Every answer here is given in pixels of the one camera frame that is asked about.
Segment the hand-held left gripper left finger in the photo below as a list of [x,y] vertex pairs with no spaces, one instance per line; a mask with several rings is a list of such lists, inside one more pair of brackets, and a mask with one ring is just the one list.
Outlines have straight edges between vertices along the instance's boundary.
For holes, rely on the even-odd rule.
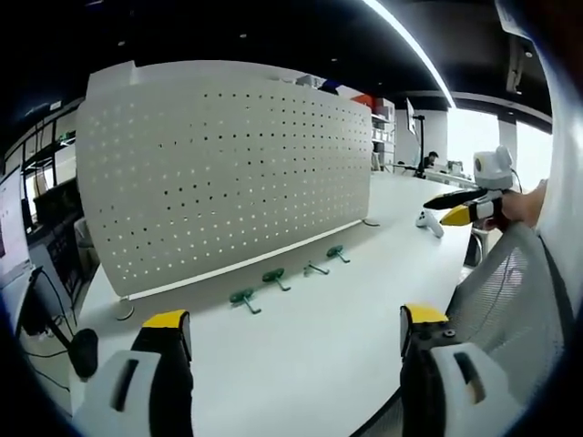
[[146,320],[87,383],[75,412],[83,436],[192,436],[189,312]]

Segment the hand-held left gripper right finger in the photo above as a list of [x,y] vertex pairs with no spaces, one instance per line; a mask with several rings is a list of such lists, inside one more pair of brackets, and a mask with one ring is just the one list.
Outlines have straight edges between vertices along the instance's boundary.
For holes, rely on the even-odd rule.
[[426,305],[400,308],[404,436],[503,436],[524,407],[506,373]]

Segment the person's right hand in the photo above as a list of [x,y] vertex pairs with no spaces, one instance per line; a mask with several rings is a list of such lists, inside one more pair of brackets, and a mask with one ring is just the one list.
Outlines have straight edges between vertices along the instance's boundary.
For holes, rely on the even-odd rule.
[[512,222],[522,222],[533,228],[540,216],[547,191],[547,180],[541,179],[528,193],[508,191],[502,197],[502,214]]

